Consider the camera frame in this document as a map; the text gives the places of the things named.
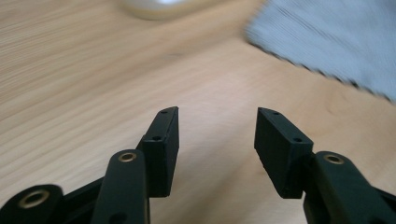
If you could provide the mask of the light blue cloth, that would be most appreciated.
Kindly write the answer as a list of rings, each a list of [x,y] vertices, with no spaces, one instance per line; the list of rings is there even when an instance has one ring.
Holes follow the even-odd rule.
[[[278,58],[396,104],[396,0],[268,0],[246,37]]]

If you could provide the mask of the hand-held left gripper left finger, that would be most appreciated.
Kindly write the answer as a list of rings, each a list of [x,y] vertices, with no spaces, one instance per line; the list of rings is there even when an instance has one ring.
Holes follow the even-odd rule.
[[[173,106],[158,112],[135,149],[111,157],[91,224],[149,224],[149,200],[170,195],[178,149]]]

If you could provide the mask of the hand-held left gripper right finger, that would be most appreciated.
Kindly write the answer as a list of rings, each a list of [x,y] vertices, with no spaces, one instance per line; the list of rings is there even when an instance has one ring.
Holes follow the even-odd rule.
[[[278,195],[304,200],[308,224],[396,224],[396,196],[373,187],[347,157],[313,145],[281,113],[258,109],[254,148]]]

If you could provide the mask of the white round object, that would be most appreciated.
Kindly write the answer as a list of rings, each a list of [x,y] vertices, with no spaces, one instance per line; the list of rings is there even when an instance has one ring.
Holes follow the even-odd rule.
[[[173,19],[201,7],[204,0],[120,0],[137,18],[149,21]]]

